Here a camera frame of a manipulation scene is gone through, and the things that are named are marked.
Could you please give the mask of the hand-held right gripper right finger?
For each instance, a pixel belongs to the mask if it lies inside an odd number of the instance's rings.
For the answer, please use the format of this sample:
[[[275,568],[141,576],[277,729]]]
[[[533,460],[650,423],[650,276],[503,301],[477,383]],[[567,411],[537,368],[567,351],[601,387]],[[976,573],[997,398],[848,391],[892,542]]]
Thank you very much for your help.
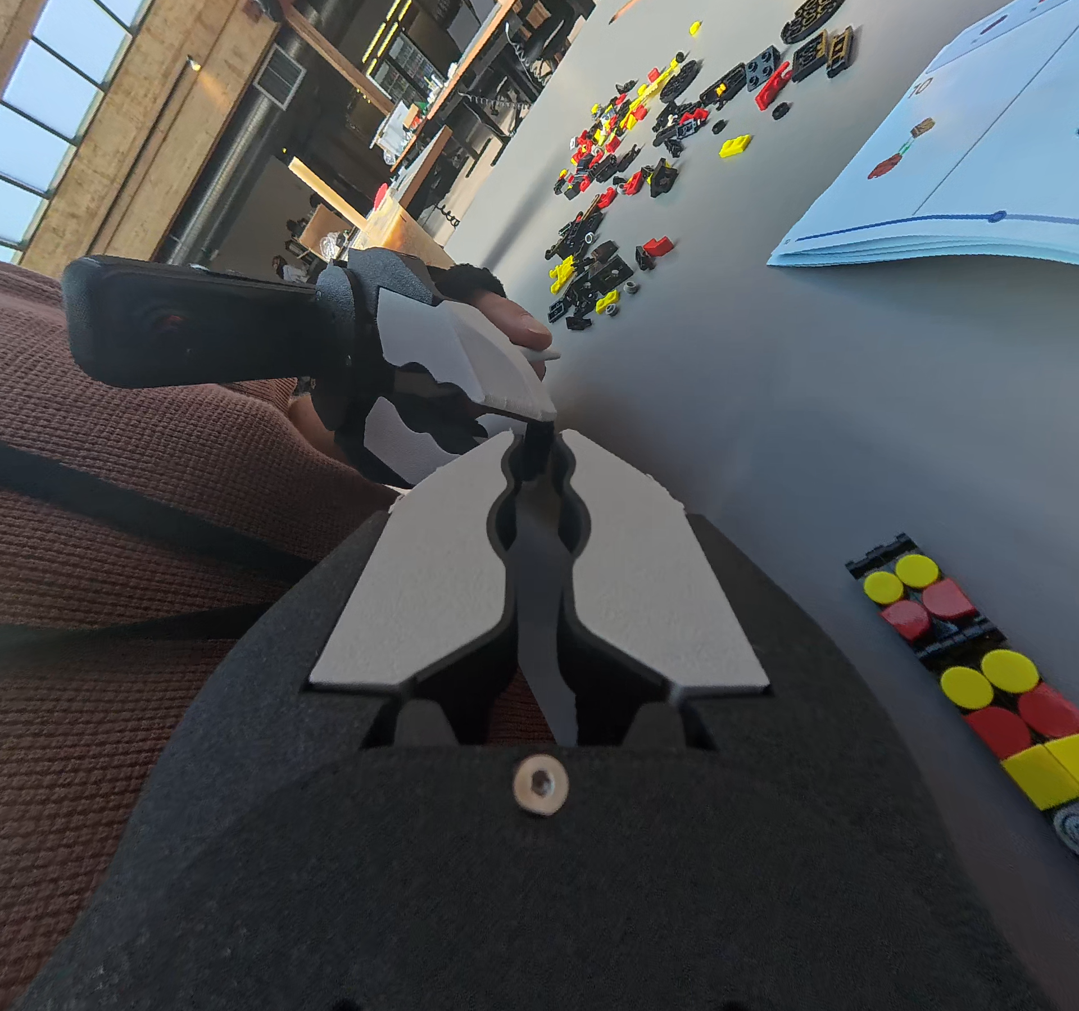
[[[669,697],[761,694],[769,679],[684,506],[583,434],[555,440],[568,621]]]

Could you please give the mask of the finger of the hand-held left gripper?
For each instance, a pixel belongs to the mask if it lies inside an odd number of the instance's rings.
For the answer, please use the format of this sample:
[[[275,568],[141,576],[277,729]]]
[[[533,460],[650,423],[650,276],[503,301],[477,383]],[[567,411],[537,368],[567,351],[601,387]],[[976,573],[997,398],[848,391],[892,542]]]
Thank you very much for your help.
[[[556,359],[558,352],[513,344],[470,305],[426,303],[380,288],[378,331],[383,358],[396,369],[415,368],[435,384],[455,386],[490,412],[530,422],[556,420],[532,365]]]
[[[465,405],[452,396],[378,397],[361,424],[361,474],[384,486],[411,489],[483,445],[490,436]]]

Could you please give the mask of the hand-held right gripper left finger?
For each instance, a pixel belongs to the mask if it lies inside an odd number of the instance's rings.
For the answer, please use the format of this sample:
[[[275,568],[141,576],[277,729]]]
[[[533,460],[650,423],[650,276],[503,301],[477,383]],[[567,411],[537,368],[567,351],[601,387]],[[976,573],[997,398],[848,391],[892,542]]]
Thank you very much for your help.
[[[402,695],[506,630],[517,455],[518,437],[497,434],[398,498],[310,673],[313,687]]]

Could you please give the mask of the small black brick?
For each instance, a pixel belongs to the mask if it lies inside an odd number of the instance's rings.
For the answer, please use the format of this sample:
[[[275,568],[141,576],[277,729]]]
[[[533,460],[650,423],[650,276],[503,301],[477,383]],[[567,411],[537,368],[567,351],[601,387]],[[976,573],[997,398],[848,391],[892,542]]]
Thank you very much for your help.
[[[554,422],[528,424],[517,452],[521,483],[534,482],[547,473],[555,439]]]

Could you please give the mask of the person's left hand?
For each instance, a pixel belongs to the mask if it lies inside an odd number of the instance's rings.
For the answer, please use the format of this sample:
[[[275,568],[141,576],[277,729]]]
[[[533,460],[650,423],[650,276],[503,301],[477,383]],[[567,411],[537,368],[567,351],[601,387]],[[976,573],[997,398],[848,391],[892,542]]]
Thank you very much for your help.
[[[551,345],[549,329],[515,301],[498,293],[482,291],[475,298],[474,305],[513,344],[537,352]]]

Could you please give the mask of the pile of loose toy bricks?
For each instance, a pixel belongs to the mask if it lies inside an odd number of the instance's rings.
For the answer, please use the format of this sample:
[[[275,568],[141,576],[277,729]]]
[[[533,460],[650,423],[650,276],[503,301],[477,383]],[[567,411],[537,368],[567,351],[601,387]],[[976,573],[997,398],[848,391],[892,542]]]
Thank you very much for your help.
[[[763,47],[748,60],[735,62],[708,87],[693,94],[704,60],[680,51],[663,68],[642,81],[620,84],[606,101],[595,103],[584,129],[570,142],[569,166],[559,172],[551,191],[573,201],[585,195],[583,208],[561,226],[545,259],[552,301],[550,324],[584,331],[595,318],[616,316],[622,296],[636,293],[634,279],[652,271],[673,249],[668,236],[653,236],[620,252],[612,240],[600,236],[613,204],[622,197],[670,193],[681,173],[687,144],[705,129],[721,138],[720,158],[742,155],[752,134],[732,134],[724,112],[746,96],[763,114],[778,121],[791,103],[783,91],[819,71],[833,79],[853,62],[855,29],[830,30],[846,0],[805,0],[780,29],[778,44]]]

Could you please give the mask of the row of wooden-edged desks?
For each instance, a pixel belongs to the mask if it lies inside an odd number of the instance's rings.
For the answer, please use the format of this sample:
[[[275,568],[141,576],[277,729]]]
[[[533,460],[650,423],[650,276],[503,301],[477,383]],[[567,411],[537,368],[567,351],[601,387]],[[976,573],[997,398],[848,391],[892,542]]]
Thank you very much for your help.
[[[400,151],[391,151],[386,188],[375,193],[372,214],[390,197],[401,210],[412,207],[418,194],[426,190],[431,170],[451,144],[473,163],[480,155],[455,136],[449,117],[468,106],[481,125],[502,144],[508,142],[489,110],[496,106],[492,78],[507,78],[517,95],[535,101],[541,82],[533,74],[543,60],[558,60],[559,47],[570,40],[577,21],[587,17],[598,0],[493,0],[493,6],[480,22],[477,33],[461,53],[441,87],[435,90],[423,107],[408,106],[407,117],[397,123],[391,110],[372,137],[380,147],[386,128],[400,128]]]

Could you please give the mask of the skylight windows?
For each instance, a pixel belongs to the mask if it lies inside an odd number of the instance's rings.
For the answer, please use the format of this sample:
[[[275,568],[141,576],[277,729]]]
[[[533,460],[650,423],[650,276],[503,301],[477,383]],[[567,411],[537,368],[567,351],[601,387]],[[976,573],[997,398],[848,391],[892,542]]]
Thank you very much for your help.
[[[43,0],[1,101],[1,258],[17,262],[155,0]]]

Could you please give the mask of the black yellow red brick assembly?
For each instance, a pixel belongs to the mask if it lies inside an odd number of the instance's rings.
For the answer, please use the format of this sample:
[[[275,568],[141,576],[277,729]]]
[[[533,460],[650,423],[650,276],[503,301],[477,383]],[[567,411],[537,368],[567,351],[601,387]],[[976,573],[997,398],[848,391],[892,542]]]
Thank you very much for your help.
[[[845,569],[1077,859],[1077,703],[909,535]]]

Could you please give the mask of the open blue instruction booklet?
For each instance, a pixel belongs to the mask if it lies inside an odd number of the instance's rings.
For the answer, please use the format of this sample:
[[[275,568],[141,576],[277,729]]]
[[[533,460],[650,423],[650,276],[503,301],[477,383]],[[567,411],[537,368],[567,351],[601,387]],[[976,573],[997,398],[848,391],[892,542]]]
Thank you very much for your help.
[[[768,264],[965,255],[1078,263],[1078,0],[957,35]]]

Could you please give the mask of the silver ventilation duct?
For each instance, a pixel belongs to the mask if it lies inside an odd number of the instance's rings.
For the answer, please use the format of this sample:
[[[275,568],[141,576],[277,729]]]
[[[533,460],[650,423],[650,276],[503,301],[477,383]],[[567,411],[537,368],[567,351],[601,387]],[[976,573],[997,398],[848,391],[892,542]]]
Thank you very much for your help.
[[[301,68],[303,76],[282,108],[264,88],[263,76],[286,64]],[[264,170],[305,147],[319,125],[339,125],[351,95],[344,77],[292,27],[283,27],[153,260],[209,265]]]

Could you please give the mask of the wall vent grille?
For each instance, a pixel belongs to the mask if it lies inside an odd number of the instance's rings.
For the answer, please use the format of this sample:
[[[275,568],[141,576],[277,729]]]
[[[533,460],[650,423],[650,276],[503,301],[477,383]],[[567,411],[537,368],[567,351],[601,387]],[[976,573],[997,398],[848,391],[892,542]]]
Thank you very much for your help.
[[[302,87],[306,67],[278,43],[272,44],[252,78],[252,87],[279,111],[286,111]]]

